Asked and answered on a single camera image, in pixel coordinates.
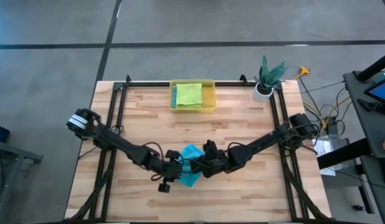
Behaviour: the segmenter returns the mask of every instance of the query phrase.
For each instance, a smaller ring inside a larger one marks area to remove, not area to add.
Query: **metal stand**
[[[236,81],[236,82],[222,82],[222,81],[216,82],[216,86],[250,86],[250,87],[253,87],[256,84],[256,82],[248,82],[245,75],[241,75],[239,80],[240,81]],[[117,125],[121,124],[123,107],[124,107],[125,98],[126,98],[125,97],[126,96],[126,89],[129,86],[132,86],[132,87],[169,86],[169,82],[131,82],[130,77],[127,76],[126,82],[114,83],[111,102],[110,102],[110,108],[108,110],[108,118],[107,118],[107,127],[108,128],[110,128],[110,126],[112,124],[113,109],[115,107],[116,93],[118,90],[122,90],[122,95],[121,95],[120,106],[119,106],[116,124]],[[279,90],[279,97],[280,97],[280,104],[281,104],[283,119],[285,121],[288,118],[288,115],[287,115],[287,108],[285,106],[285,100],[283,97],[282,89]],[[278,120],[277,107],[275,104],[274,96],[270,97],[270,102],[272,105],[274,124],[276,126],[278,126],[279,120]],[[289,169],[289,166],[287,163],[287,158],[285,157],[284,145],[282,145],[282,144],[279,145],[279,148],[280,148],[281,165],[283,167],[283,170],[288,169],[288,171],[289,171],[289,172],[284,172],[283,174],[284,174],[284,181],[285,181],[285,190],[287,191],[287,200],[288,200],[291,219],[292,219],[291,221],[292,222],[298,222],[298,223],[335,223],[335,224],[343,224],[343,223],[348,224],[348,223],[350,223],[350,222],[339,222],[339,221],[332,220],[332,219],[327,219],[327,220],[309,219],[307,205],[305,203],[304,197],[302,198],[301,195],[299,195],[299,198],[300,198],[300,206],[302,208],[303,218],[297,217],[297,212],[296,212],[292,188],[291,188],[291,184],[293,184],[295,186],[295,188],[296,188],[296,186],[302,186],[302,180],[300,177],[297,157],[296,157],[295,152],[291,152],[292,153],[291,160],[292,160],[292,165],[293,165],[293,174],[292,174],[290,172],[290,169]],[[104,175],[102,175],[103,174],[104,161],[105,161],[105,155],[106,155],[107,151],[111,151],[110,163],[107,167],[107,171],[104,173]],[[95,188],[94,188],[92,194],[90,195],[90,197],[86,201],[85,205],[83,205],[82,208],[79,210],[79,212],[76,215],[74,215],[71,219],[67,219],[67,220],[63,220],[61,222],[55,222],[55,223],[59,224],[59,223],[105,223],[106,222],[105,220],[107,218],[107,210],[108,210],[108,203],[109,203],[109,198],[110,198],[112,175],[113,175],[113,170],[115,168],[115,156],[116,156],[116,149],[102,149],[101,154],[100,154],[100,160],[98,163]],[[97,197],[98,197],[98,194],[104,185],[106,185],[106,187],[105,187],[105,193],[104,193],[104,198],[103,198],[102,212],[101,212],[100,218],[95,218],[95,213],[96,213],[96,208],[97,208]],[[304,191],[302,191],[301,189],[302,188],[300,187],[298,192],[304,193]],[[89,209],[90,209],[90,213],[89,213],[88,219],[83,219],[84,216],[87,214],[87,211]]]
[[[13,155],[15,157],[15,164],[10,166],[10,171],[7,173],[4,181],[4,188],[0,193],[0,224],[4,223],[2,220],[3,215],[7,209],[10,193],[14,188],[15,180],[21,170],[24,160],[32,159],[34,163],[41,163],[43,159],[43,155],[34,154],[33,152],[25,151],[0,142],[0,159],[2,159],[2,156],[5,154]]]

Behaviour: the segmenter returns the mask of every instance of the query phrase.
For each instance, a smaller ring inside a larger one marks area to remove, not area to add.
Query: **green cloth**
[[[195,104],[195,105],[177,105],[176,108],[201,108],[202,104]]]
[[[176,107],[202,107],[202,84],[176,84]]]

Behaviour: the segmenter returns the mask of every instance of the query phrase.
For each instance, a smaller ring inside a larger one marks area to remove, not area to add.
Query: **white label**
[[[82,128],[82,129],[86,129],[86,126],[84,124],[82,124],[81,122],[77,121],[76,119],[69,118],[69,122],[71,122],[72,124]]]
[[[76,115],[76,114],[72,115],[71,118],[73,118],[73,119],[75,119],[75,120],[77,120],[77,121],[79,121],[79,122],[81,122],[83,124],[87,124],[88,123],[88,121],[85,118],[83,118],[83,117],[81,117],[79,115]]]

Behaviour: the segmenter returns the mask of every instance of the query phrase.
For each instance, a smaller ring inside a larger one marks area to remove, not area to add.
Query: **black desk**
[[[357,81],[353,73],[344,74],[343,79],[366,137],[324,156],[320,156],[318,158],[318,165],[321,169],[324,169],[359,157],[364,172],[358,172],[358,174],[366,174],[369,182],[385,187],[381,162],[379,160],[379,158],[385,158],[385,152],[381,147],[382,142],[385,140],[385,115],[379,114],[376,111],[367,112],[357,102],[357,99],[376,102],[376,100],[364,94],[365,89],[374,85],[374,83],[372,81],[361,83]],[[370,184],[370,188],[381,218],[385,223],[385,188],[372,184]]]
[[[360,161],[361,165],[364,168],[364,173],[366,174],[367,180],[370,183],[385,187],[384,177],[379,159],[373,156],[361,156]],[[385,223],[385,188],[373,184],[370,184],[369,186],[373,193],[375,202],[378,206],[379,214],[381,215],[381,218]]]
[[[374,83],[372,81],[361,83],[357,81],[353,73],[344,74],[343,79],[366,137],[341,149],[320,156],[318,158],[318,165],[321,169],[360,156],[373,155],[377,158],[385,158],[385,151],[381,147],[382,142],[385,140],[385,115],[376,111],[367,112],[357,101],[358,99],[363,99],[376,102],[376,100],[364,94],[364,91],[374,85]]]

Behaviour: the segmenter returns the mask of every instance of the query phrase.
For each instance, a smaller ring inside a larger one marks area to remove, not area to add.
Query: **black metal frame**
[[[256,82],[249,82],[247,81],[245,75],[241,75],[239,81],[236,82],[216,82],[216,86],[250,86],[253,87],[256,85]],[[121,90],[121,98],[120,98],[120,106],[118,110],[118,116],[116,119],[116,125],[121,125],[121,119],[123,114],[123,105],[125,104],[126,100],[126,91],[128,87],[148,87],[148,86],[169,86],[169,82],[131,82],[130,77],[126,76],[126,82],[115,82],[113,84],[113,90],[112,90],[112,96],[110,101],[110,107],[108,109],[108,117],[107,117],[107,123],[106,126],[108,128],[111,128],[112,125],[112,117],[113,117],[113,110],[115,107],[115,100],[116,96],[119,90]],[[280,106],[282,110],[282,116],[283,120],[286,120],[288,118],[287,114],[287,107],[285,105],[285,100],[283,96],[282,87],[279,88],[278,96],[280,98]],[[272,107],[272,113],[273,113],[273,120],[274,125],[279,125],[278,120],[278,114],[277,114],[277,106],[275,104],[274,95],[270,97],[270,103]],[[284,169],[289,169],[287,164],[287,158],[285,157],[285,146],[283,144],[279,144],[280,149],[280,159],[281,164]],[[109,165],[107,167],[107,170],[105,174],[103,175],[104,170],[104,162],[105,162],[105,156],[107,154],[107,151],[111,152],[111,158]],[[112,176],[113,171],[115,168],[115,158],[116,158],[116,149],[102,149],[100,154],[100,159],[97,167],[97,178],[95,181],[95,188],[90,195],[89,199],[83,206],[84,211],[82,213],[77,214],[76,216],[72,217],[68,220],[63,220],[62,222],[58,223],[105,223],[105,220],[107,219],[107,211],[108,211],[108,204],[110,199],[110,191],[111,191],[111,184],[112,184]],[[300,171],[298,166],[297,157],[295,154],[295,151],[291,152],[291,160],[292,160],[292,166],[293,166],[293,173],[295,175],[295,178],[299,184],[302,184],[302,179],[300,177]],[[285,177],[284,175],[284,181],[285,181],[285,189],[287,192],[287,200],[289,205],[289,210],[291,214],[291,222],[299,222],[299,223],[351,223],[351,222],[339,222],[336,220],[316,220],[311,219],[308,214],[307,205],[305,204],[304,200],[300,198],[300,206],[302,209],[302,216],[303,218],[297,217],[297,211],[295,208],[295,201],[293,199],[293,192],[291,188],[290,181]],[[102,212],[99,218],[96,218],[96,209],[97,209],[97,198],[100,193],[100,191],[103,189],[103,186],[105,187],[105,193],[103,196],[103,206],[102,206]],[[83,219],[84,216],[87,213],[87,210],[90,210],[90,213],[88,215],[88,219]]]
[[[3,216],[8,207],[11,191],[15,186],[16,179],[20,173],[24,161],[26,159],[30,159],[37,164],[41,163],[43,160],[43,155],[35,154],[33,152],[19,149],[17,147],[0,142],[0,159],[2,159],[2,157],[5,155],[14,156],[15,160],[13,163],[15,164],[10,167],[10,170],[8,171],[4,181],[4,188],[0,193],[0,223],[3,223]]]

